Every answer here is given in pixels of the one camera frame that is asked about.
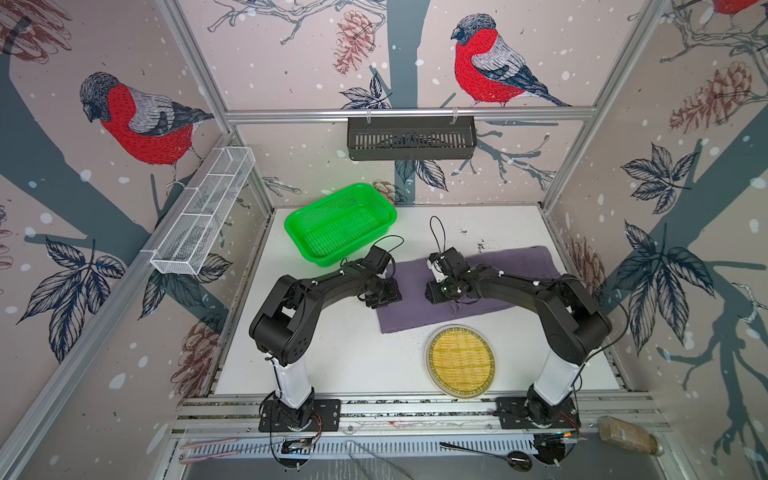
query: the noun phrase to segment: black spoon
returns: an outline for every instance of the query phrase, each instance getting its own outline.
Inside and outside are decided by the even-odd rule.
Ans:
[[[479,453],[480,455],[487,455],[489,457],[501,458],[502,460],[506,461],[509,464],[509,466],[511,466],[518,472],[527,472],[533,466],[531,457],[527,453],[520,452],[518,450],[514,450],[513,452],[509,452],[506,456],[503,456],[503,455],[496,455],[495,453],[480,452],[479,450],[466,449],[464,447],[460,447],[458,445],[453,445],[451,443],[445,443],[445,442],[440,442],[440,446],[443,447],[444,449],[449,449],[449,450],[460,450],[462,452]]]

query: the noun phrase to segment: spoon handle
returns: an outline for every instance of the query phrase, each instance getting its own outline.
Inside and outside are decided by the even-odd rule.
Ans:
[[[489,457],[502,458],[504,460],[507,459],[506,457],[501,456],[501,455],[496,455],[496,454],[488,453],[488,452],[480,452],[479,450],[467,449],[465,447],[460,447],[458,445],[453,445],[452,443],[440,442],[440,446],[443,447],[444,449],[448,449],[448,450],[460,450],[462,452],[479,453],[480,455],[487,455]]]

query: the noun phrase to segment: bird head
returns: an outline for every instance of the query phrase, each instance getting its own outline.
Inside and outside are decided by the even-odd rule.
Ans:
[[[456,28],[451,35],[452,40],[458,41],[462,46],[467,45],[467,42],[478,31],[490,29],[496,29],[496,22],[493,21],[490,15],[485,13],[475,13],[467,15],[456,25]]]
[[[108,73],[99,71],[86,78],[80,86],[80,102],[83,104],[83,111],[88,121],[96,120],[111,121],[112,115],[109,112],[108,95],[112,88],[120,84],[119,80]]]

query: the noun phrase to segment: white wire mesh basket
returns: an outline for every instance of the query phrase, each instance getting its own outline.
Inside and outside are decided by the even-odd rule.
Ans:
[[[160,273],[197,275],[255,164],[247,147],[225,147],[150,262]]]

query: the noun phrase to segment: gray floor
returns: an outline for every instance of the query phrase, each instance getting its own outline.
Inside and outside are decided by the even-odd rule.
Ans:
[[[406,470],[415,480],[468,480],[482,478],[529,478],[531,480],[654,480],[664,478],[655,458],[618,449],[601,442],[596,434],[587,435],[562,462],[562,468],[546,467],[534,459],[530,472],[512,470],[502,460],[481,455],[451,457],[388,458]],[[288,471],[269,459],[209,460],[187,467],[185,480],[257,480],[291,478],[292,480],[407,480],[395,469],[368,455],[356,456],[366,473],[351,460],[311,460],[300,472]]]

